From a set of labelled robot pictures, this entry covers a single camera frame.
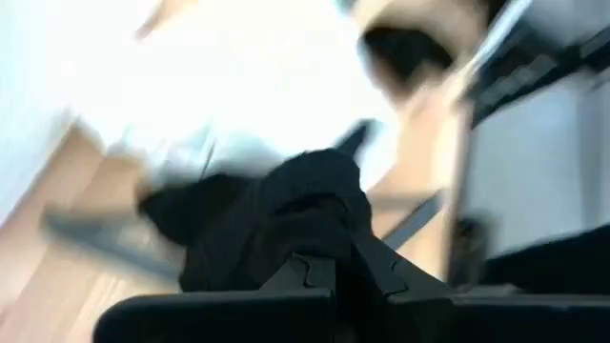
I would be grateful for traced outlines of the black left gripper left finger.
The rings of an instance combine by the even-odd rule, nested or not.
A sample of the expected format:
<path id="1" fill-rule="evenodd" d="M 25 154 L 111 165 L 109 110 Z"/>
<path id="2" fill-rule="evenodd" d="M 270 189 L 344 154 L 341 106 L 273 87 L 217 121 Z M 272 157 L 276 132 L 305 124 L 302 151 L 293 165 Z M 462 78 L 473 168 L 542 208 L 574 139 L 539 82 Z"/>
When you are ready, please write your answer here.
<path id="1" fill-rule="evenodd" d="M 93 343 L 332 343 L 336 262 L 292 256 L 255 291 L 142 295 L 99 318 Z"/>

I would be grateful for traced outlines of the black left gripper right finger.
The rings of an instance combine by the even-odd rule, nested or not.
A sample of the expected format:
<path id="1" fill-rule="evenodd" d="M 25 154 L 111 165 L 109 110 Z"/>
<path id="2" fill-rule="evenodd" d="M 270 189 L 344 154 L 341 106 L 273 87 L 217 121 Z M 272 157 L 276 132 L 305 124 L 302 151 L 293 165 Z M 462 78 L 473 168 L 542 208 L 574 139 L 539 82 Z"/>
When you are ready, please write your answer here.
<path id="1" fill-rule="evenodd" d="M 371 279 L 356 343 L 610 343 L 610 297 L 458 293 L 374 236 L 357 236 Z"/>

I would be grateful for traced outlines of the black cloth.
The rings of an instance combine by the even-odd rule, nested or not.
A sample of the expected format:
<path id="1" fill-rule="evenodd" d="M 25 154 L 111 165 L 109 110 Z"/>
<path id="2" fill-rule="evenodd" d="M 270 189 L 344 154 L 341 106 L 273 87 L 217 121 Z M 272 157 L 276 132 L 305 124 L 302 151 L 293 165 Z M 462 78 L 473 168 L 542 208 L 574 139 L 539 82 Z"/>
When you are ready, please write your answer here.
<path id="1" fill-rule="evenodd" d="M 255 290 L 293 254 L 352 260 L 352 238 L 371 232 L 371 205 L 354 159 L 299 154 L 257 178 L 218 173 L 140 198 L 138 210 L 185 249 L 184 292 Z"/>

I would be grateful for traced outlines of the white plastic laundry basket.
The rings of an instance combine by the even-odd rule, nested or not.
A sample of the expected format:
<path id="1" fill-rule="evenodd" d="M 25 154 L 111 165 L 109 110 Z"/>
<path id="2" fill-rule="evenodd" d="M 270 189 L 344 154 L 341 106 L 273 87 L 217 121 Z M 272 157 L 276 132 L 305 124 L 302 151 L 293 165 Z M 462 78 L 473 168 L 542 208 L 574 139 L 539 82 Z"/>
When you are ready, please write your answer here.
<path id="1" fill-rule="evenodd" d="M 362 189 L 397 116 L 350 0 L 0 0 L 0 223 L 70 126 L 149 173 L 263 173 L 373 121 Z"/>

